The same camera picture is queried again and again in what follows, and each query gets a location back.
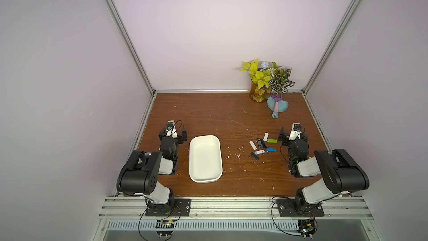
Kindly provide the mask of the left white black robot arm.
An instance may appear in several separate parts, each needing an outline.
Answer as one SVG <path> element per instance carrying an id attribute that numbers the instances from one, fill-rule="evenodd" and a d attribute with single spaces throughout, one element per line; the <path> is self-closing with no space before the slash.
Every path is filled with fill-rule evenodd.
<path id="1" fill-rule="evenodd" d="M 175 208 L 173 190 L 162 185 L 158 176 L 173 176 L 178 168 L 179 145 L 187 141 L 183 125 L 168 121 L 160 131 L 160 146 L 155 152 L 133 151 L 117 178 L 117 191 L 128 196 L 142 196 L 151 209 Z"/>

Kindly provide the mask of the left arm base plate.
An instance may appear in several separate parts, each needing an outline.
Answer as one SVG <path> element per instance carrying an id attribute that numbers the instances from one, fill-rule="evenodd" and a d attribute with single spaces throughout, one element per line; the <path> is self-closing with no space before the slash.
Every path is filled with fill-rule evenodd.
<path id="1" fill-rule="evenodd" d="M 166 204 L 154 204 L 149 202 L 146 216 L 150 217 L 169 217 L 169 216 L 184 216 L 187 217 L 190 214 L 191 199 L 178 198 L 169 200 Z"/>

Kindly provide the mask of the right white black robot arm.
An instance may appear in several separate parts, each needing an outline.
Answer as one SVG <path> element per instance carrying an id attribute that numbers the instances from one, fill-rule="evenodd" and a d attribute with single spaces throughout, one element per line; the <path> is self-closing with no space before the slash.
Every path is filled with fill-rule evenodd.
<path id="1" fill-rule="evenodd" d="M 291 199 L 280 197 L 276 204 L 280 216 L 324 216 L 322 204 L 343 194 L 367 190 L 367 174 L 345 149 L 314 151 L 309 157 L 308 136 L 302 125 L 293 124 L 290 134 L 281 129 L 278 141 L 288 148 L 289 172 L 296 178 L 320 175 L 312 185 L 299 188 Z"/>

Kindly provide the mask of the black swivel usb drive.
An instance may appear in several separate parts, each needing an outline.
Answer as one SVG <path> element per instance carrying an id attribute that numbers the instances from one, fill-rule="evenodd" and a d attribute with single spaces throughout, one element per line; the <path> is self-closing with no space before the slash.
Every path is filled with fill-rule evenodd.
<path id="1" fill-rule="evenodd" d="M 266 148 L 266 143 L 263 139 L 257 138 L 257 144 L 260 148 Z"/>

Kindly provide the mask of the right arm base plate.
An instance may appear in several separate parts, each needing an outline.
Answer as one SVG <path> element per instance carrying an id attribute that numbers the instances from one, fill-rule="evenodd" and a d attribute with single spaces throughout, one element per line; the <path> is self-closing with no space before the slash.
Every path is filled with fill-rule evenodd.
<path id="1" fill-rule="evenodd" d="M 325 216 L 321 204 L 308 204 L 305 201 L 289 198 L 276 199 L 277 209 L 280 216 L 288 217 L 306 217 L 306 216 Z"/>

